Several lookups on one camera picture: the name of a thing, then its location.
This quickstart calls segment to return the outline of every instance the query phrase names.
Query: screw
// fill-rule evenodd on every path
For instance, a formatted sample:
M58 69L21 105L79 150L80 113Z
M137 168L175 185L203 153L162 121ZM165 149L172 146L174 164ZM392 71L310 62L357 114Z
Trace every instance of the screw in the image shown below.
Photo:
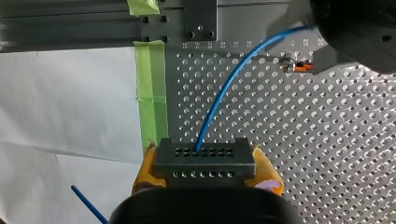
M169 42L169 37L168 36L163 36L163 43Z
M149 23L149 17L143 17L143 23Z
M215 33L213 31L207 32L206 36L208 38L212 38L213 36L215 36Z
M193 39L195 37L195 33L193 32L187 32L187 38Z
M161 16L161 22L167 22L169 21L169 18L167 18L166 16Z

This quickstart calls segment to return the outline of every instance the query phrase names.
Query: perforated metal plate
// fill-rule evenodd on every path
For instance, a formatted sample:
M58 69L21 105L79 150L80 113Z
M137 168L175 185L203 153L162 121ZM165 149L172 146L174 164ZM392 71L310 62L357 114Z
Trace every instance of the perforated metal plate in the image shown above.
M166 49L169 133L193 142L221 84L262 39L284 4L222 7L218 43ZM358 64L323 74L284 74L285 55L312 59L326 45L294 35L258 55L236 79L207 142L247 137L264 145L284 197L306 223L396 223L396 76Z

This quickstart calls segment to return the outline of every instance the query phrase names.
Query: small electronic component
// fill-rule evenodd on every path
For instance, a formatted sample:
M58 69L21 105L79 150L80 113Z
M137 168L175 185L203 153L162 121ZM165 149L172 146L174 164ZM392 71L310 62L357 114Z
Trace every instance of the small electronic component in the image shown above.
M308 60L298 62L289 59L284 61L282 69L285 73L311 73L314 65Z

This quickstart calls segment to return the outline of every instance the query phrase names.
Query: white wall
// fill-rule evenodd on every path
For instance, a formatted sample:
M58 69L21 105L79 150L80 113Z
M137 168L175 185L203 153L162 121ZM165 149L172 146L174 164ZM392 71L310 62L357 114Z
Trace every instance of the white wall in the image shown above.
M0 54L0 217L98 223L142 161L133 48Z

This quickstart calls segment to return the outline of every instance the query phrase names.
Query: blue tube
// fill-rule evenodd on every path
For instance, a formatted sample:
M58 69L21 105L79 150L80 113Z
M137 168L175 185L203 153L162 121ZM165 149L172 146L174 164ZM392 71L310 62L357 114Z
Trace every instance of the blue tube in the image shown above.
M91 212L103 223L107 224L106 218L93 206L93 204L88 201L88 199L79 191L79 189L72 185L72 190L76 193L76 195L79 197L79 199L85 203L85 205L88 207L88 209L91 210Z
M238 73L244 68L244 66L247 64L247 62L254 57L254 55L258 54L262 49L268 47L271 44L274 44L275 42L287 37L288 35L292 35L295 33L298 33L300 31L308 30L309 28L306 26L301 26L301 27L296 27L289 29L285 32L282 32L280 34L274 35L267 40L261 42L256 48L254 48L242 61L235 67L235 69L231 72L230 76L227 78L227 80L224 82L223 87L221 88L221 91L219 92L218 97L216 98L215 102L213 103L212 107L210 108L209 112L207 113L204 125L202 126L202 129L198 135L197 142L195 144L195 151L199 152L202 147L202 143L204 142L207 130L209 129L210 122L212 119L215 117L216 112L219 109L219 105L221 103L221 100L224 98L227 90L230 88L231 84L233 83L233 80L238 76Z

